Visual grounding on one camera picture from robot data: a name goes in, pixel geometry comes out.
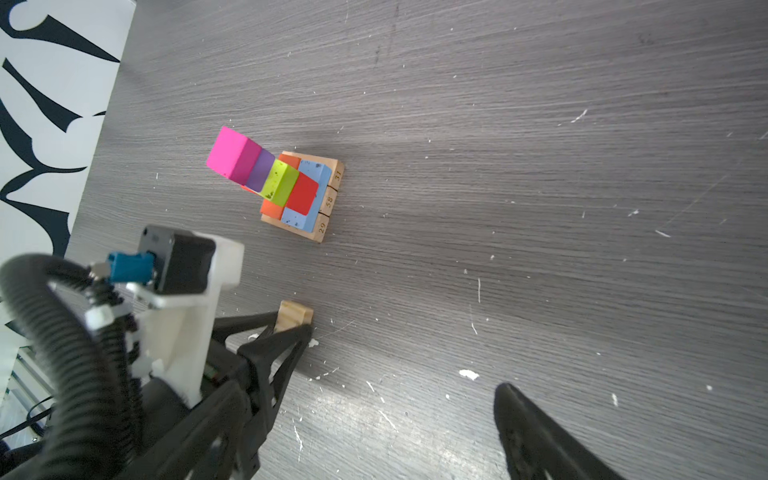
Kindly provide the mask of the magenta wood block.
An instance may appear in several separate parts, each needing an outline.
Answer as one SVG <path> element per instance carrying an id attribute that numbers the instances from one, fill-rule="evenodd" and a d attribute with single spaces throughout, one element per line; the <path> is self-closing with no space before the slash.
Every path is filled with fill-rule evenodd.
<path id="1" fill-rule="evenodd" d="M 244 185 L 262 147 L 247 136 L 222 126 L 208 155 L 208 168 L 226 179 Z"/>

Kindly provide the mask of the purple wood cube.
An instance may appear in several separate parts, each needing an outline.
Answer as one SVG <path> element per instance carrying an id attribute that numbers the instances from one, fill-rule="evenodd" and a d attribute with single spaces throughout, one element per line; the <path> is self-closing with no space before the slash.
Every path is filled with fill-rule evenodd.
<path id="1" fill-rule="evenodd" d="M 254 192 L 261 192 L 269 177 L 274 161 L 275 156 L 268 150 L 262 149 L 244 186 Z"/>

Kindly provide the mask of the orange wood block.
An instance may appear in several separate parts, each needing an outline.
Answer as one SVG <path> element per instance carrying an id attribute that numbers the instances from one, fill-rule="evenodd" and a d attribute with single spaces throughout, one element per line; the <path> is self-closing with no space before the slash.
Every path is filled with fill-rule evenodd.
<path id="1" fill-rule="evenodd" d="M 299 168 L 299 163 L 301 161 L 299 158 L 288 156 L 288 155 L 283 155 L 283 154 L 280 154 L 279 156 L 275 157 L 275 160 L 282 160 L 285 163 L 288 163 L 289 165 L 293 166 L 297 170 Z M 248 189 L 247 187 L 245 187 L 244 185 L 243 185 L 243 188 L 245 190 L 248 190 L 248 191 L 258 195 L 259 197 L 261 197 L 258 194 L 258 192 L 254 192 L 254 191 Z M 279 206 L 271 203 L 270 201 L 265 200 L 264 198 L 262 198 L 262 200 L 263 200 L 263 203 L 262 203 L 262 207 L 261 207 L 261 213 L 264 214 L 264 215 L 267 215 L 269 217 L 272 217 L 272 218 L 280 220 L 285 206 L 284 207 L 279 207 Z"/>

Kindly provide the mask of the natural wood long block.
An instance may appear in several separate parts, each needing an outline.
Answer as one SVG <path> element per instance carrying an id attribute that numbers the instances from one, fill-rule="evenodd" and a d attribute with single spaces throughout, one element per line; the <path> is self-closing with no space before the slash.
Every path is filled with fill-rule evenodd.
<path id="1" fill-rule="evenodd" d="M 326 216 L 331 216 L 333 208 L 336 204 L 338 191 L 331 186 L 326 188 L 323 201 L 321 202 L 319 212 Z"/>
<path id="2" fill-rule="evenodd" d="M 315 164 L 323 164 L 327 166 L 331 171 L 327 186 L 336 191 L 339 190 L 345 170 L 344 164 L 341 161 L 298 152 L 283 151 L 282 154 L 299 158 L 301 160 L 299 171 L 311 177 L 313 177 L 311 170 L 315 169 Z"/>
<path id="3" fill-rule="evenodd" d="M 288 231 L 290 233 L 293 233 L 295 235 L 298 235 L 302 238 L 306 238 L 309 240 L 312 240 L 316 243 L 322 243 L 325 237 L 325 234 L 328 230 L 330 217 L 327 215 L 324 215 L 322 213 L 319 213 L 317 216 L 317 219 L 315 221 L 315 225 L 313 227 L 313 230 L 311 232 L 307 232 L 301 229 L 298 229 L 296 227 L 287 225 L 275 218 L 269 217 L 267 215 L 262 214 L 261 215 L 261 221 L 265 222 L 269 225 L 275 226 L 277 228 L 280 228 L 282 230 Z"/>

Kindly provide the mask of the small natural wood cube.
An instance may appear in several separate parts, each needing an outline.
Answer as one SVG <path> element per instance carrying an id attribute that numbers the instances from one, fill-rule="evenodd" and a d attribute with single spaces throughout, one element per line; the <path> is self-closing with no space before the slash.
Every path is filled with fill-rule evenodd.
<path id="1" fill-rule="evenodd" d="M 302 325 L 310 325 L 313 316 L 312 308 L 295 301 L 283 300 L 277 312 L 274 332 L 279 333 Z"/>

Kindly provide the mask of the light blue wood block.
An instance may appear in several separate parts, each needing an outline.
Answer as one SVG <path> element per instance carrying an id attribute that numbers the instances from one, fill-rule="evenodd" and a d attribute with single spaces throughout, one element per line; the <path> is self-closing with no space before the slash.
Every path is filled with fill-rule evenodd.
<path id="1" fill-rule="evenodd" d="M 312 233 L 332 170 L 320 162 L 301 160 L 299 178 L 281 216 L 290 227 Z"/>

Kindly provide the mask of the green wood block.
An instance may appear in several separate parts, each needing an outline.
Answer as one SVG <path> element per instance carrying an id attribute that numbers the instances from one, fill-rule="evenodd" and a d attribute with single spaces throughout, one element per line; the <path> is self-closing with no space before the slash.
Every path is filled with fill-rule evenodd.
<path id="1" fill-rule="evenodd" d="M 258 194 L 271 203 L 284 207 L 298 180 L 299 171 L 282 160 L 275 160 Z"/>

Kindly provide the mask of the red arch wood block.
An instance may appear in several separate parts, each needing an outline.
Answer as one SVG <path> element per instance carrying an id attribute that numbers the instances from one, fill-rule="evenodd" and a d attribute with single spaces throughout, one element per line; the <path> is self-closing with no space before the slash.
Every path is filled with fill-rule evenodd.
<path id="1" fill-rule="evenodd" d="M 318 183 L 304 173 L 299 173 L 286 201 L 285 208 L 306 216 L 316 198 Z"/>

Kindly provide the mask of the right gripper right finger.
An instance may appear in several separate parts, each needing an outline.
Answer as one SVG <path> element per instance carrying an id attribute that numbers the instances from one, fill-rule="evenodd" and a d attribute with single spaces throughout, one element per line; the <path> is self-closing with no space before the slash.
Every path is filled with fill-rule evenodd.
<path id="1" fill-rule="evenodd" d="M 495 390 L 494 420 L 512 479 L 623 480 L 510 383 Z"/>

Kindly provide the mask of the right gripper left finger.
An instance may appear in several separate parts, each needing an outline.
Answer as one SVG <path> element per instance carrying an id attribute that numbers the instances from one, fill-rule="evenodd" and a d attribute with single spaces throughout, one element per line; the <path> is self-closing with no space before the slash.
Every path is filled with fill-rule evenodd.
<path id="1" fill-rule="evenodd" d="M 189 409 L 160 379 L 143 388 L 145 450 L 118 479 L 228 479 L 235 467 L 248 402 L 234 381 Z"/>

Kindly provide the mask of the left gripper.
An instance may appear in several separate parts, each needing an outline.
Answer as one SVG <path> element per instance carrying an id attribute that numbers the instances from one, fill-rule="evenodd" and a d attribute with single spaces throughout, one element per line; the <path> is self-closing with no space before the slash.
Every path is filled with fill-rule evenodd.
<path id="1" fill-rule="evenodd" d="M 312 339 L 312 327 L 301 325 L 260 336 L 242 345 L 237 353 L 224 344 L 234 334 L 275 326 L 278 312 L 221 317 L 214 320 L 203 369 L 202 397 L 207 398 L 228 381 L 234 381 L 250 399 L 253 417 L 246 424 L 248 443 L 260 447 L 274 426 L 288 383 Z"/>

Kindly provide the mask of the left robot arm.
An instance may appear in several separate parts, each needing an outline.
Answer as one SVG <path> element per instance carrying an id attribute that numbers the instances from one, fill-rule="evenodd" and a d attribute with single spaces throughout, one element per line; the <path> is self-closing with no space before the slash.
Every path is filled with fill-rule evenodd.
<path id="1" fill-rule="evenodd" d="M 309 320 L 278 312 L 218 319 L 202 374 L 202 399 L 187 406 L 159 378 L 141 400 L 119 393 L 116 369 L 85 351 L 59 371 L 64 397 L 38 444 L 1 450 L 4 479 L 250 479 L 298 360 Z"/>

